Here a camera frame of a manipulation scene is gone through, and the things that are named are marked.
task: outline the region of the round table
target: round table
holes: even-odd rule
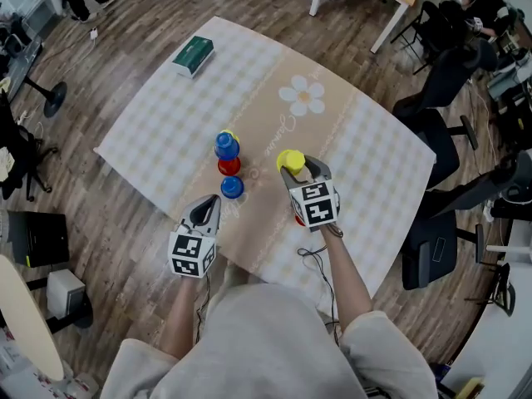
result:
[[[56,342],[26,282],[0,254],[0,310],[21,352],[52,380],[65,376]]]

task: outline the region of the wooden floor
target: wooden floor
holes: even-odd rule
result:
[[[3,206],[66,215],[70,267],[86,283],[95,313],[91,328],[70,327],[56,334],[62,356],[75,372],[89,372],[102,382],[124,337],[157,342],[175,296],[178,281],[165,268],[165,250],[160,249],[173,222],[111,170],[93,148],[155,69],[204,22],[218,15],[271,37],[336,72],[388,110],[398,98],[421,89],[426,71],[411,74],[415,59],[400,42],[385,43],[376,56],[369,52],[396,3],[323,0],[318,15],[310,17],[310,2],[119,0],[96,21],[100,35],[85,59],[91,48],[90,26],[63,20],[47,39],[31,77],[48,87],[65,80],[68,96],[55,118],[43,118],[39,107],[26,126],[37,129],[39,136],[41,122],[46,143],[61,148],[44,169],[54,190],[50,195],[36,190],[33,204],[17,192]],[[403,24],[414,18],[420,5],[407,12]],[[487,113],[476,87],[470,89],[466,86],[442,113],[450,126],[459,125],[462,114],[470,117],[480,143],[478,168],[484,172],[494,164]],[[32,114],[42,103],[42,97],[25,86],[13,110],[17,116],[24,110]],[[466,140],[456,138],[456,144],[461,168],[444,188],[478,175]],[[459,214],[462,228],[473,230],[479,222],[483,222],[480,208]],[[498,222],[483,223],[488,242],[498,244]],[[376,308],[385,310],[431,362],[445,362],[456,351],[477,314],[477,307],[464,298],[483,296],[490,281],[490,274],[474,265],[471,244],[460,242],[459,255],[453,274],[414,292],[403,291],[401,259],[397,259],[374,298]],[[47,271],[25,269],[24,275],[39,278]]]

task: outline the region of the green tissue box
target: green tissue box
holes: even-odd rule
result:
[[[193,36],[181,52],[175,57],[173,63],[177,72],[188,78],[193,78],[204,63],[214,53],[212,40]]]

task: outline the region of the black chair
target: black chair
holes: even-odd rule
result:
[[[456,227],[456,210],[472,209],[513,185],[532,183],[532,159],[526,151],[504,158],[494,170],[450,191],[425,193],[402,245],[404,289],[424,288],[456,266],[458,238],[475,244],[475,261],[482,262],[484,233]]]
[[[45,185],[38,175],[37,168],[50,154],[56,154],[58,149],[52,147],[39,154],[39,147],[42,146],[41,139],[35,139],[23,126],[18,126],[12,117],[11,108],[7,100],[5,91],[0,96],[0,149],[6,147],[15,160],[13,167],[8,173],[8,177],[0,182],[2,196],[7,200],[13,191],[22,188],[22,180],[26,179],[26,199],[33,201],[35,198],[30,195],[32,179],[41,186],[42,190],[48,194],[52,192],[52,187]]]
[[[427,189],[438,185],[460,167],[452,136],[466,135],[473,150],[478,148],[475,132],[466,116],[460,117],[462,126],[447,128],[438,110],[433,108],[450,105],[479,67],[493,70],[496,64],[496,53],[486,40],[446,50],[432,67],[423,89],[394,105],[392,114],[436,153]]]
[[[494,304],[498,306],[510,317],[515,309],[515,289],[510,283],[510,265],[503,264],[488,264],[493,272],[495,272],[495,287],[493,288],[490,298],[466,298],[467,302],[475,302],[478,305]]]
[[[421,23],[424,14],[428,16],[428,19]],[[410,28],[414,29],[415,34],[414,38],[409,42],[404,34]],[[419,15],[417,15],[412,22],[393,38],[392,43],[394,43],[399,37],[402,37],[406,42],[405,47],[411,48],[419,61],[423,63],[423,59],[417,54],[416,49],[412,46],[416,41],[419,41],[422,44],[427,54],[425,63],[414,71],[414,75],[416,75],[419,71],[422,71],[431,65],[443,51],[462,44],[455,39],[455,37],[458,36],[455,30],[456,27],[453,27],[447,18],[440,12],[437,5],[433,2],[423,2]]]

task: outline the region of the blue cup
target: blue cup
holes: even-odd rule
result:
[[[221,189],[224,196],[234,200],[244,192],[244,182],[239,177],[229,176],[222,181]]]
[[[222,132],[216,136],[214,153],[223,161],[234,160],[239,156],[240,145],[230,133]]]

